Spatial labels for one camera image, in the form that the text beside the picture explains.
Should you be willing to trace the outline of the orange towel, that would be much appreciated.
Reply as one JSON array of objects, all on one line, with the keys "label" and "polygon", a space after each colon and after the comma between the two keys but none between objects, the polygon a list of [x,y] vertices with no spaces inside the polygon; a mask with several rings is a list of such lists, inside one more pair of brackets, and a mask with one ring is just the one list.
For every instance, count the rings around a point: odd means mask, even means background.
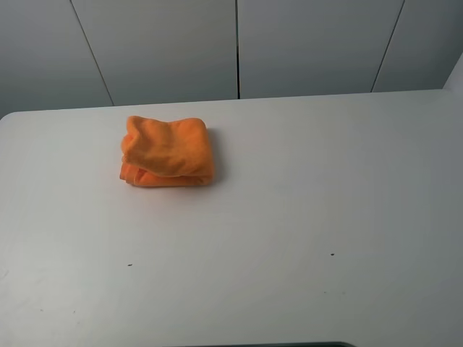
[{"label": "orange towel", "polygon": [[208,185],[215,168],[205,123],[198,118],[164,122],[127,119],[119,178],[135,187]]}]

